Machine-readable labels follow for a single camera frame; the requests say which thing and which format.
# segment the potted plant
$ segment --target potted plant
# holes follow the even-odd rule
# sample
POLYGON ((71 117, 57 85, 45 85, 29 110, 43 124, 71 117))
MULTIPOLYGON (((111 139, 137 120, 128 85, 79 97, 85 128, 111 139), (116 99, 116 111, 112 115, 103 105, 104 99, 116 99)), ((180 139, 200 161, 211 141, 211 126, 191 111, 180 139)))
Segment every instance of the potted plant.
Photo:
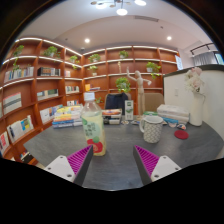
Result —
POLYGON ((130 82, 125 77, 121 77, 116 80, 116 87, 118 88, 119 92, 124 91, 127 93, 131 91, 130 82))
POLYGON ((44 51, 44 55, 45 56, 47 56, 47 57, 54 57, 54 54, 56 54, 56 56, 58 57, 60 57, 60 52, 58 52, 58 49, 56 48, 56 47, 54 47, 54 46, 50 46, 48 49, 46 49, 45 51, 44 51))
POLYGON ((72 62, 72 63, 77 63, 77 59, 78 59, 78 57, 76 56, 76 55, 73 55, 73 56, 71 56, 70 58, 70 61, 72 62))
POLYGON ((22 53, 23 48, 23 45, 19 45, 19 47, 17 47, 16 50, 13 52, 13 56, 18 57, 22 53))
POLYGON ((100 60, 100 55, 99 54, 93 54, 89 58, 90 62, 97 62, 100 60))
POLYGON ((99 98, 96 98, 96 103, 103 103, 103 100, 101 100, 101 97, 99 97, 99 98))
POLYGON ((128 52, 123 50, 119 52, 120 58, 127 58, 128 57, 128 52))
POLYGON ((161 66, 150 61, 146 64, 147 72, 159 72, 160 68, 161 66))
POLYGON ((97 68, 97 66, 95 66, 95 65, 92 65, 92 66, 90 66, 89 68, 88 68, 88 70, 92 70, 92 74, 93 74, 93 76, 96 76, 97 75, 97 73, 96 73, 96 70, 97 70, 98 68, 97 68))

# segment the red object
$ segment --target red object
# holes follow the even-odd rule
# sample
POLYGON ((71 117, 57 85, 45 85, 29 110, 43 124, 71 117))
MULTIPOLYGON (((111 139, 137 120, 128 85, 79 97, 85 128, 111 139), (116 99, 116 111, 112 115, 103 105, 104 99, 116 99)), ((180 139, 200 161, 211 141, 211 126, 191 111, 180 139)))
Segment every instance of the red object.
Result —
POLYGON ((103 144, 101 142, 95 143, 93 139, 88 139, 87 144, 93 145, 93 153, 99 153, 103 150, 103 144))
POLYGON ((180 139, 187 139, 189 136, 186 131, 182 131, 182 130, 175 131, 174 135, 180 139))

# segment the stack of books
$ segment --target stack of books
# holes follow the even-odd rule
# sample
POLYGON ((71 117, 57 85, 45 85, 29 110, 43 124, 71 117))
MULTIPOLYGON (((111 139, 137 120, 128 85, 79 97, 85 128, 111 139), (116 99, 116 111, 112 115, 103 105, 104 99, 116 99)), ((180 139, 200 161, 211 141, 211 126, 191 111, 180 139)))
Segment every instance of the stack of books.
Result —
POLYGON ((54 107, 49 107, 44 110, 40 110, 40 117, 41 117, 42 123, 44 124, 52 120, 54 118, 56 111, 62 107, 63 105, 60 104, 54 107))
POLYGON ((79 87, 78 86, 65 86, 65 91, 66 91, 66 94, 78 93, 79 87))
POLYGON ((0 154, 3 156, 5 150, 9 147, 9 139, 7 132, 5 131, 0 135, 0 154))
POLYGON ((34 67, 27 67, 24 69, 17 69, 15 71, 8 71, 5 73, 4 83, 11 81, 13 79, 33 76, 33 70, 34 67))
POLYGON ((29 163, 33 159, 33 156, 25 150, 22 154, 20 154, 20 159, 23 163, 29 163))
POLYGON ((104 124, 120 124, 122 109, 102 110, 104 124))
POLYGON ((7 96, 3 99, 4 114, 7 114, 19 107, 22 107, 21 92, 7 96))
POLYGON ((82 105, 77 105, 71 107, 63 107, 57 110, 57 112, 55 113, 54 120, 52 122, 53 128, 81 126, 82 108, 82 105))
POLYGON ((184 107, 161 104, 157 113, 166 122, 186 125, 189 121, 189 111, 184 107))
POLYGON ((70 71, 65 71, 65 77, 71 77, 71 72, 70 71))
POLYGON ((74 105, 79 105, 79 101, 78 100, 67 101, 67 106, 74 106, 74 105))
POLYGON ((61 76, 61 69, 40 67, 37 69, 38 76, 61 76))
POLYGON ((17 139, 25 135, 27 132, 29 132, 33 128, 34 127, 31 120, 31 116, 28 115, 25 119, 21 121, 16 121, 13 124, 9 125, 7 127, 7 131, 11 141, 15 142, 17 139))
POLYGON ((89 89, 90 91, 96 91, 96 90, 100 90, 100 87, 92 87, 89 89))
POLYGON ((2 117, 2 103, 0 102, 0 118, 2 117))
POLYGON ((51 90, 44 90, 42 92, 37 93, 37 99, 38 100, 44 100, 51 97, 58 96, 58 90, 57 89, 51 89, 51 90))

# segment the green plant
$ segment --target green plant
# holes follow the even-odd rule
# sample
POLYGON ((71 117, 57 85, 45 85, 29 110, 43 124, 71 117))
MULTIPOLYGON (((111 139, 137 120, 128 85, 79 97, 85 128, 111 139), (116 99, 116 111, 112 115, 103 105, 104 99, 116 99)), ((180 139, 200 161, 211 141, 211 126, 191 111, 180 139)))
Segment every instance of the green plant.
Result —
POLYGON ((16 50, 13 52, 13 56, 18 57, 22 53, 23 48, 23 45, 19 45, 19 47, 17 47, 16 50))
POLYGON ((130 82, 125 77, 121 77, 116 80, 116 87, 118 88, 119 92, 121 92, 121 90, 123 90, 125 93, 130 92, 130 85, 130 82))
POLYGON ((101 102, 101 97, 99 97, 99 98, 96 98, 96 103, 100 103, 101 102))
POLYGON ((155 74, 155 73, 159 72, 159 69, 161 68, 161 66, 149 61, 146 64, 146 68, 152 68, 152 73, 151 73, 152 79, 156 79, 156 76, 160 76, 160 74, 155 74))
POLYGON ((93 59, 96 59, 97 61, 100 60, 100 55, 99 54, 93 54, 89 58, 90 62, 93 62, 93 59))
POLYGON ((92 72, 95 72, 97 69, 98 69, 97 66, 91 65, 87 70, 92 70, 92 72))
POLYGON ((56 54, 56 57, 60 58, 60 52, 58 52, 58 49, 54 46, 50 46, 44 51, 44 55, 47 57, 49 57, 52 53, 56 54))
POLYGON ((76 70, 78 67, 76 67, 75 65, 72 65, 72 68, 73 68, 74 70, 76 70))
POLYGON ((127 57, 128 57, 128 52, 125 51, 125 50, 123 50, 123 51, 120 51, 120 52, 119 52, 119 55, 120 55, 120 56, 123 55, 124 58, 127 58, 127 57))
POLYGON ((80 61, 77 60, 77 59, 78 59, 78 57, 77 57, 76 55, 73 55, 73 56, 70 57, 70 61, 71 61, 71 62, 74 61, 74 63, 76 63, 76 64, 78 64, 78 63, 80 62, 80 61))

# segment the artist mannequin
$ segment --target artist mannequin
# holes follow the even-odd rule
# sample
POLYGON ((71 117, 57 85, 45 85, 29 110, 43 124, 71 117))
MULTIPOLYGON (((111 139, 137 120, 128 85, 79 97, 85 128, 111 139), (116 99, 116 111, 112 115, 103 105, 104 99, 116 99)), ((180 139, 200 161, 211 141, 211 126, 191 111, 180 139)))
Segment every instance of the artist mannequin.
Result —
POLYGON ((138 115, 142 116, 143 113, 145 112, 145 95, 144 95, 143 82, 147 82, 148 85, 150 85, 152 82, 147 79, 143 79, 139 71, 135 71, 135 75, 137 76, 137 79, 130 76, 129 69, 127 67, 128 78, 134 80, 138 84, 138 115))

